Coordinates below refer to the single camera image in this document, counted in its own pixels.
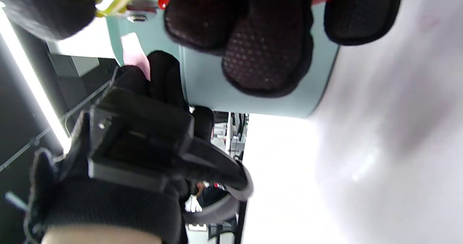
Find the gloved hand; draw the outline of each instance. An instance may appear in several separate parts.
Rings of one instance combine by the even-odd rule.
[[[152,82],[136,66],[123,66],[114,74],[112,86],[189,111],[183,99],[178,61],[162,51],[151,53],[148,59]],[[197,107],[192,115],[195,136],[209,140],[213,112]],[[187,181],[172,181],[163,193],[156,193],[88,177],[91,118],[87,112],[80,115],[67,155],[55,157],[45,149],[36,153],[25,219],[29,239],[39,243],[53,226],[104,224],[145,231],[168,244],[187,243],[181,216],[184,202],[190,196]]]
[[[311,64],[313,0],[170,0],[165,30],[177,43],[222,56],[228,82],[243,93],[291,93]],[[400,0],[329,0],[324,29],[340,45],[386,34]]]

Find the person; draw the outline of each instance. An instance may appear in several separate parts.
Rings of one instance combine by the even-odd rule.
[[[111,87],[189,111],[177,59],[163,51],[154,51],[147,58],[152,81],[146,80],[140,68],[123,66],[116,70]],[[210,140],[213,112],[195,107],[192,115],[195,136]],[[55,157],[46,149],[37,151],[24,224],[28,239],[43,244],[187,243],[181,209],[190,193],[179,196],[170,184],[164,192],[155,193],[88,177],[89,120],[88,112],[80,115],[67,155]]]

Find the white surface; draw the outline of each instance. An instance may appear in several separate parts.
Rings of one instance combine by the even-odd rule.
[[[403,0],[308,121],[252,115],[243,243],[463,243],[462,27],[463,0]]]
[[[71,59],[79,77],[84,76],[89,71],[99,66],[98,58],[71,56]]]
[[[76,35],[62,41],[47,42],[47,44],[50,52],[54,54],[115,58],[105,18],[95,18]]]

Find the black gloved finger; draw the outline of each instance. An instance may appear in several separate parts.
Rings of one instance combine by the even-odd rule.
[[[292,92],[311,64],[311,2],[249,0],[249,13],[238,20],[222,61],[227,80],[254,96]]]
[[[0,0],[8,18],[44,40],[74,35],[95,17],[94,0]]]
[[[179,43],[198,51],[223,54],[246,0],[170,0],[164,27]]]
[[[214,128],[214,112],[207,107],[195,107],[192,115],[195,118],[195,136],[209,142]]]
[[[151,69],[149,97],[188,111],[180,79],[180,63],[164,51],[153,51],[148,56]]]
[[[147,95],[149,94],[149,81],[145,78],[143,71],[132,65],[125,65],[116,68],[112,75],[112,85],[127,89],[136,94]]]
[[[330,0],[324,10],[326,35],[340,45],[360,45],[385,35],[401,0]]]

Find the fluorescent light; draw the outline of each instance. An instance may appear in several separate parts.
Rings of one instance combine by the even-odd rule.
[[[58,138],[61,147],[63,147],[63,152],[65,154],[68,153],[69,149],[71,148],[71,139],[66,135],[63,126],[61,126],[58,116],[56,115],[53,107],[51,107],[51,103],[48,100],[40,82],[38,81],[37,75],[35,74],[34,69],[32,68],[30,61],[27,58],[26,53],[24,52],[24,49],[21,46],[21,43],[16,36],[10,21],[7,18],[7,15],[1,8],[0,33],[3,36],[3,39],[5,40],[8,48],[10,49],[14,61],[18,65],[24,79],[30,87],[30,90],[37,100],[43,115],[45,115],[45,118],[50,124],[51,130],[53,130],[53,133],[55,133],[56,137]]]

